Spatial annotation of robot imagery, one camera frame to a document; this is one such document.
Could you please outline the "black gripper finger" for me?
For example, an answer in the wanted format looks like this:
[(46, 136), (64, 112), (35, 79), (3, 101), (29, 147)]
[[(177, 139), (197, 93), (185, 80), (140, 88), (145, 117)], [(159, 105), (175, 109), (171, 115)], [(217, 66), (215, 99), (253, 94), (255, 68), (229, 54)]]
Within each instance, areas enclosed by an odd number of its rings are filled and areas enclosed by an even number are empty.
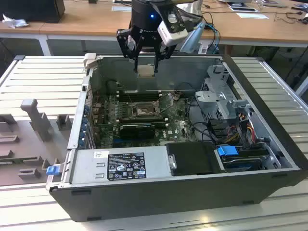
[(128, 38), (131, 36), (131, 30), (129, 29), (118, 29), (116, 32), (116, 39), (121, 48), (122, 54), (125, 58), (132, 59), (134, 61), (134, 72), (138, 71), (138, 56), (141, 52), (141, 49), (144, 45), (144, 37), (141, 36), (133, 49), (129, 47)]
[(155, 52), (155, 57), (154, 57), (154, 72), (158, 73), (158, 64), (160, 61), (164, 59), (169, 59), (171, 55), (173, 54), (174, 50), (176, 48), (176, 45), (170, 46), (170, 47), (165, 47), (163, 51), (160, 51), (159, 44), (154, 45), (154, 52)]

